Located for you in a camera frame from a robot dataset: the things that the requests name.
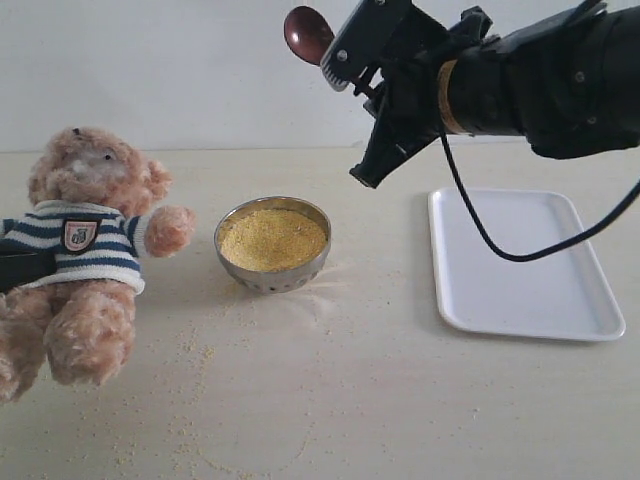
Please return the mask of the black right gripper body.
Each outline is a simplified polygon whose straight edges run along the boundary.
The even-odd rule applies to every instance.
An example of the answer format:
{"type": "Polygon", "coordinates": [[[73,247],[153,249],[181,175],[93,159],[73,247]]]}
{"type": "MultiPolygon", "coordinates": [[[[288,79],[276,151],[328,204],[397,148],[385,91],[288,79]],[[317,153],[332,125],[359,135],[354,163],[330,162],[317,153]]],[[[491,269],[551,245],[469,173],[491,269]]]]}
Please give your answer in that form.
{"type": "Polygon", "coordinates": [[[522,122],[505,67],[479,32],[450,29],[450,52],[421,89],[432,93],[440,135],[521,136],[522,122]]]}

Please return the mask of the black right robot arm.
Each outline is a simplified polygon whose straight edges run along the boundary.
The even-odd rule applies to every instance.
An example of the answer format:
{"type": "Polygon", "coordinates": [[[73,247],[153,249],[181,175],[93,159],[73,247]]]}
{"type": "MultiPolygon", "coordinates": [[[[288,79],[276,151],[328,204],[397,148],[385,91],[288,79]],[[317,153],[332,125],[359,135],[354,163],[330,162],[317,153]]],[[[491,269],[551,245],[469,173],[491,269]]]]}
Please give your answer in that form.
{"type": "Polygon", "coordinates": [[[639,11],[602,1],[506,35],[480,7],[450,26],[410,1],[362,1],[319,65],[374,117],[365,158],[400,164],[442,134],[523,137],[552,159],[639,143],[639,11]]]}

